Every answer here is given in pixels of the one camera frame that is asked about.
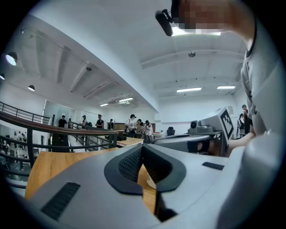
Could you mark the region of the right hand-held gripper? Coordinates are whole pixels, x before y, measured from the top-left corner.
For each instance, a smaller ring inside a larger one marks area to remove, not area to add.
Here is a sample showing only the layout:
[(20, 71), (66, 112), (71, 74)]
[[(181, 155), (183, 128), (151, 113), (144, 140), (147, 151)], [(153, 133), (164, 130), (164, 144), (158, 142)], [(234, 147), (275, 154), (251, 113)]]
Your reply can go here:
[(190, 123), (188, 134), (165, 136), (151, 143), (187, 153), (209, 153), (225, 157), (234, 133), (227, 108), (219, 108)]

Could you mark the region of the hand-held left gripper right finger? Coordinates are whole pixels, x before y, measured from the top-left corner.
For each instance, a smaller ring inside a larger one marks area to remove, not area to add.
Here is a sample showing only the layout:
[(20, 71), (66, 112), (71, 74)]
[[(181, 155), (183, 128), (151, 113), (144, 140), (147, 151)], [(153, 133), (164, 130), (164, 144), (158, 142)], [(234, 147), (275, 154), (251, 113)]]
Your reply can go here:
[(154, 213), (146, 219), (155, 228), (215, 229), (230, 185), (219, 180), (228, 160), (143, 146), (143, 164), (156, 186)]

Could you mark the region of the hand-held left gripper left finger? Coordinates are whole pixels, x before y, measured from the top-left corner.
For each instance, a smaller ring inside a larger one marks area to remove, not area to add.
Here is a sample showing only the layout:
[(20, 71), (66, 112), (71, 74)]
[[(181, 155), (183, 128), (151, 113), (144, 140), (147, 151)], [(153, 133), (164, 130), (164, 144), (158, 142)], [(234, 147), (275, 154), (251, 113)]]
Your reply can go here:
[(89, 153), (41, 152), (26, 187), (26, 208), (48, 229), (152, 229), (160, 221), (141, 195), (107, 182), (107, 162), (124, 148)]

